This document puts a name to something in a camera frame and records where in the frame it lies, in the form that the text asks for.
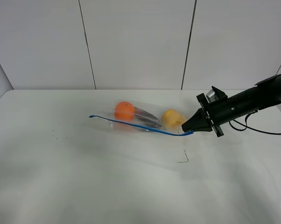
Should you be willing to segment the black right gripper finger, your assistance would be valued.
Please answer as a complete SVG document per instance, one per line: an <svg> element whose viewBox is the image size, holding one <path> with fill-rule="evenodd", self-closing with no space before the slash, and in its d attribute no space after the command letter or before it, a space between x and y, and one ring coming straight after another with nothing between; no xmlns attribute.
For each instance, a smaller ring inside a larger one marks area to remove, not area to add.
<svg viewBox="0 0 281 224"><path fill-rule="evenodd" d="M205 121L187 121L183 124L183 131L186 132L211 132L212 127Z"/></svg>
<svg viewBox="0 0 281 224"><path fill-rule="evenodd" d="M183 130L203 130L205 128L206 116L202 108L199 108L189 120L182 124Z"/></svg>

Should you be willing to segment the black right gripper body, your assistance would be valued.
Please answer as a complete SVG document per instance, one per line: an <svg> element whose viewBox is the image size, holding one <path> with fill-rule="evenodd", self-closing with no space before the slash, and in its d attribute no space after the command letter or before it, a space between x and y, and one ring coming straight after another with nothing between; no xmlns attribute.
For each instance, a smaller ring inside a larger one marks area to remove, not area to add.
<svg viewBox="0 0 281 224"><path fill-rule="evenodd" d="M201 108L204 110L205 116L206 116L206 122L208 122L211 127L212 131L214 131L217 135L217 137L221 137L224 135L219 121L218 116L220 112L223 112L228 96L223 92L222 90L216 88L215 86L211 87L211 90L214 90L218 96L218 100L209 103L206 95L203 93L197 96L197 100L200 103Z"/></svg>

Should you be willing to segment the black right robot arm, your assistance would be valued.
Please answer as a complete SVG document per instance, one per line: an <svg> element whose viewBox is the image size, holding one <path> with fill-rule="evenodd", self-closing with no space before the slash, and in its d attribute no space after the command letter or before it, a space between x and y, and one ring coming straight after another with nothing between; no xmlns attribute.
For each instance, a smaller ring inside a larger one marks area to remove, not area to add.
<svg viewBox="0 0 281 224"><path fill-rule="evenodd" d="M281 74L264 79L231 97L212 86L206 95L198 95L197 100L201 108L182 124L182 130L187 134L214 131L221 137L224 135L220 127L222 124L230 124L242 116L245 116L247 122L250 115L281 104Z"/></svg>

